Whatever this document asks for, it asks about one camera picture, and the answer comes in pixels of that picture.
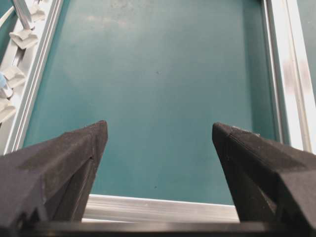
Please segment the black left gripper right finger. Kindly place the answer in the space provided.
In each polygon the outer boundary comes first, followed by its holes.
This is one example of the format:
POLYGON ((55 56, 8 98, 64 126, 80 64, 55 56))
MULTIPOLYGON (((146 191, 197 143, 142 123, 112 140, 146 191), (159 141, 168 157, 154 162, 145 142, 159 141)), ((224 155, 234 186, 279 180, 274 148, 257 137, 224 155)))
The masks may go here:
POLYGON ((241 221, 316 221, 316 157, 215 123, 212 141, 241 221))

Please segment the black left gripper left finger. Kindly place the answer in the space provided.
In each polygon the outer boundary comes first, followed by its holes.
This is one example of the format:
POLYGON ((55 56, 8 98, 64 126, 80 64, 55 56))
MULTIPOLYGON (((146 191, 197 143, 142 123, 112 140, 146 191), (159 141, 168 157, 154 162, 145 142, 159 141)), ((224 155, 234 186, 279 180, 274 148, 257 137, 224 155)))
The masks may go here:
POLYGON ((83 217, 108 140, 99 121, 0 158, 0 226, 83 217))

